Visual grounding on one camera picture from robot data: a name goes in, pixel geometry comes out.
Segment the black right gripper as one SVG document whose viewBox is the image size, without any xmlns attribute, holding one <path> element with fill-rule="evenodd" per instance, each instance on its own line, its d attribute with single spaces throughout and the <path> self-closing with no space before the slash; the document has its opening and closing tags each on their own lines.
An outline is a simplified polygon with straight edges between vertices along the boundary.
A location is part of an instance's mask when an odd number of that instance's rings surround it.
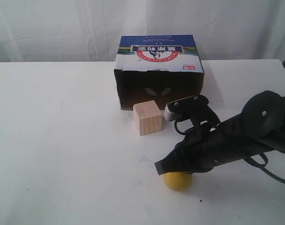
<svg viewBox="0 0 285 225">
<path fill-rule="evenodd" d="M 206 122 L 193 128 L 165 158 L 155 162 L 157 173 L 207 173 L 216 166 L 246 158 L 246 138 L 239 129 L 238 115 L 216 126 Z"/>
</svg>

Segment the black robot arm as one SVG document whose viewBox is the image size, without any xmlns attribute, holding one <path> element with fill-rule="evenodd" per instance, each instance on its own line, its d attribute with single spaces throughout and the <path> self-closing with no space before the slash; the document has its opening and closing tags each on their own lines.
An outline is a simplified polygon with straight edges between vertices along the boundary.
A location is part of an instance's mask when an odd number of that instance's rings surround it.
<svg viewBox="0 0 285 225">
<path fill-rule="evenodd" d="M 206 173 L 213 168 L 273 150 L 285 154 L 285 97 L 264 91 L 247 101 L 241 113 L 221 121 L 203 95 L 166 104 L 174 124 L 189 120 L 183 140 L 155 163 L 159 175 Z"/>
</svg>

